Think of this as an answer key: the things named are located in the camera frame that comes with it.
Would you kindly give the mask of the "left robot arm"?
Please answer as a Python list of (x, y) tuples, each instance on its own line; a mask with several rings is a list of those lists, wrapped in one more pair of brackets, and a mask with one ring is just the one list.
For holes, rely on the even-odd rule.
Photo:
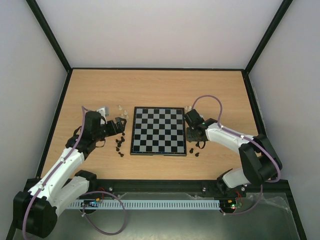
[(20, 191), (13, 199), (13, 223), (28, 234), (46, 238), (55, 228), (58, 217), (77, 198), (98, 194), (96, 174), (80, 170), (72, 179), (70, 175), (84, 163), (98, 142), (125, 131), (126, 119), (116, 117), (106, 120), (103, 109), (82, 110), (81, 126), (68, 139), (57, 162), (34, 186)]

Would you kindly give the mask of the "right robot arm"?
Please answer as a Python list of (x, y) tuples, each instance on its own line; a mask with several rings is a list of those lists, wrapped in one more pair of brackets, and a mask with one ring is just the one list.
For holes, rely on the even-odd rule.
[(283, 165), (266, 135), (234, 131), (218, 120), (204, 120), (195, 109), (187, 112), (184, 119), (189, 142), (218, 143), (239, 155), (241, 167), (230, 169), (217, 178), (216, 187), (222, 195), (229, 196), (242, 185), (260, 186), (280, 178)]

